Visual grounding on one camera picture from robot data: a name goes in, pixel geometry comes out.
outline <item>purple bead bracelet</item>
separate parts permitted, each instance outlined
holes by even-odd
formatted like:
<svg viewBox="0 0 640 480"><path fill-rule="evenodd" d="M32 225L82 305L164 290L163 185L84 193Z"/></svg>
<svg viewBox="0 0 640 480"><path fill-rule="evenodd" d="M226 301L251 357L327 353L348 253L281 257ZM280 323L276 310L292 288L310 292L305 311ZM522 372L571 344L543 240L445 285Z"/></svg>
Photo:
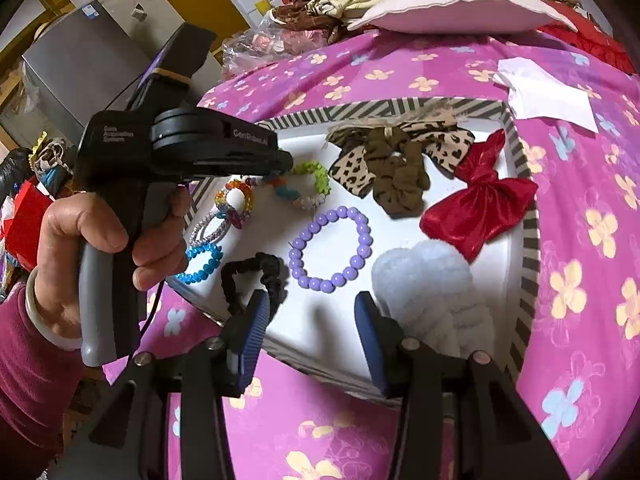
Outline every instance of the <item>purple bead bracelet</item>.
<svg viewBox="0 0 640 480"><path fill-rule="evenodd" d="M321 280L320 278L310 278L306 275L305 263L302 261L302 249L306 247L306 243L320 232L322 226L329 222L336 222L341 218L351 218L356 222L356 231L358 232L358 249L349 259L349 266L342 272L336 272L330 280ZM343 286L347 280L355 280L358 277L358 270L364 267L364 260L371 256L371 228L369 227L369 219L354 207L346 208L341 205L336 209L329 209L325 214L318 214L312 222L302 229L298 238L292 243L292 249L289 251L289 269L291 275L298 280L298 285L302 288L310 288L311 290L322 290L327 294L333 292L335 287Z"/></svg>

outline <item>white pillow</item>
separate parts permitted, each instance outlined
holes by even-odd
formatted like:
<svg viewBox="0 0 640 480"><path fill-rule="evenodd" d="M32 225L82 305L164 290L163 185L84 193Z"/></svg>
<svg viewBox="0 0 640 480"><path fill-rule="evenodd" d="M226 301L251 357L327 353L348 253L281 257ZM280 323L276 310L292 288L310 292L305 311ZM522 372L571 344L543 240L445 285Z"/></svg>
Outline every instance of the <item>white pillow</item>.
<svg viewBox="0 0 640 480"><path fill-rule="evenodd" d="M575 25L542 0L382 0L349 24L409 34L516 34L558 20Z"/></svg>

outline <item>red decoration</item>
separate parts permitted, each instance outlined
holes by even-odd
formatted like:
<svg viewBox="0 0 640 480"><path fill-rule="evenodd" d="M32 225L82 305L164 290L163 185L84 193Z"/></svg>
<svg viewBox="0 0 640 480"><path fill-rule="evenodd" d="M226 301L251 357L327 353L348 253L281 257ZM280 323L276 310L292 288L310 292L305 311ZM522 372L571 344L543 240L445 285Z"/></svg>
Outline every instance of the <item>red decoration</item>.
<svg viewBox="0 0 640 480"><path fill-rule="evenodd" d="M40 226L47 207L52 203L36 188L36 184L27 181L15 197L14 218L8 226L5 222L5 248L28 271L36 266Z"/></svg>
<svg viewBox="0 0 640 480"><path fill-rule="evenodd" d="M504 130L476 142L454 173L468 188L431 206L420 219L422 232L453 245L469 263L486 241L522 220L538 190L526 178L498 179L494 164L504 142Z"/></svg>

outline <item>hand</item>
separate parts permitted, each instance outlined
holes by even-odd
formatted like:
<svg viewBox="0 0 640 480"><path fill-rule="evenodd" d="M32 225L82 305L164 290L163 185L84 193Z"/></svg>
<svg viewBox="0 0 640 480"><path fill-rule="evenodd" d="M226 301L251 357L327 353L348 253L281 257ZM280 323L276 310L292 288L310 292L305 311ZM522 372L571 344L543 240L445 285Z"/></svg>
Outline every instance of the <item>hand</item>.
<svg viewBox="0 0 640 480"><path fill-rule="evenodd" d="M188 260L182 239L184 215L191 200L180 187L170 199L169 216L149 228L132 249L137 290L149 290L167 276L183 272ZM62 337L78 338L78 262L81 237L105 253L119 253L129 236L109 205L95 193L56 200L44 215L38 244L38 273L34 283L37 309L45 323Z"/></svg>

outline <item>metal screw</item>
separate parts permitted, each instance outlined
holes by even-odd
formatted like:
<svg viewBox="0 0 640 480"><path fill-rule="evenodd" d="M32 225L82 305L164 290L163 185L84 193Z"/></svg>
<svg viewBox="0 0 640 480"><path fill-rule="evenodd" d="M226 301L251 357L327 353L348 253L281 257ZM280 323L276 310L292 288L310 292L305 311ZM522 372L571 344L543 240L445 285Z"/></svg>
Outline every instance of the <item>metal screw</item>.
<svg viewBox="0 0 640 480"><path fill-rule="evenodd" d="M154 356L151 352L140 352L133 358L133 362L138 366L148 365L153 360Z"/></svg>
<svg viewBox="0 0 640 480"><path fill-rule="evenodd" d="M404 339L402 339L402 348L408 350L409 352L412 352L420 348L420 341L418 341L414 337L405 337Z"/></svg>
<svg viewBox="0 0 640 480"><path fill-rule="evenodd" d="M491 356L484 350L474 352L474 361L479 365L487 365L491 362Z"/></svg>
<svg viewBox="0 0 640 480"><path fill-rule="evenodd" d="M210 337L209 339L207 339L206 345L207 349L211 351L220 350L225 345L225 342L221 337Z"/></svg>

